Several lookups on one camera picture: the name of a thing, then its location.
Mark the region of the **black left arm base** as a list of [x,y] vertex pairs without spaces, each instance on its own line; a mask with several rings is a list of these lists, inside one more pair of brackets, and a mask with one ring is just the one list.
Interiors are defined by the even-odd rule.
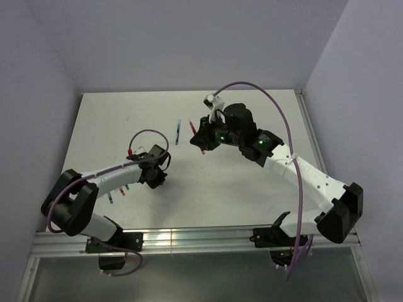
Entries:
[[[143,242],[142,232],[120,232],[107,242],[90,237],[86,242],[85,253],[98,254],[98,266],[102,273],[114,277],[127,276],[139,270],[144,262],[140,254]],[[129,254],[136,255],[139,261],[131,271],[121,272]]]

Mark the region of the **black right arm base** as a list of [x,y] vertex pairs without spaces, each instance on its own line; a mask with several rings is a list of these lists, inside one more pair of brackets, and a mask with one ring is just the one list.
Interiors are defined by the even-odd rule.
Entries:
[[249,241],[257,249],[269,248],[276,266],[288,267],[294,254],[295,237],[289,237],[279,227],[254,228]]

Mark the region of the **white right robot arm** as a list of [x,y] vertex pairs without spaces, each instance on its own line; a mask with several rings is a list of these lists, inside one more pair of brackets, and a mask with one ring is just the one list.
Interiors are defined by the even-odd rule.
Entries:
[[298,234],[319,233],[333,243],[343,243],[363,214],[363,188],[355,182],[337,181],[291,153],[278,136],[257,128],[245,104],[204,103],[210,114],[200,119],[192,145],[204,151],[235,146],[246,159],[282,176],[316,203],[317,209],[301,217],[289,211],[281,214],[273,224],[273,240],[286,245]]

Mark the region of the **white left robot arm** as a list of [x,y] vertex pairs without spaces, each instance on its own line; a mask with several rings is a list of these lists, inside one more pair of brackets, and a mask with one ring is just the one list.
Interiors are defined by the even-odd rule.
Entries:
[[122,228],[113,220],[94,212],[98,198],[129,184],[160,186],[167,176],[163,164],[171,155],[158,145],[150,151],[129,155],[121,164],[101,171],[78,173],[66,170],[57,179],[40,209],[47,222],[70,237],[86,235],[100,240],[108,251],[123,243]]

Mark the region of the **light blue pen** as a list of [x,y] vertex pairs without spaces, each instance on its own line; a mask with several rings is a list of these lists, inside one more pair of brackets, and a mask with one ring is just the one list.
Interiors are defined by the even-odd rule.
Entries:
[[179,138],[180,138],[180,131],[181,131],[181,119],[177,120],[177,125],[176,125],[176,136],[175,136],[175,145],[179,145]]

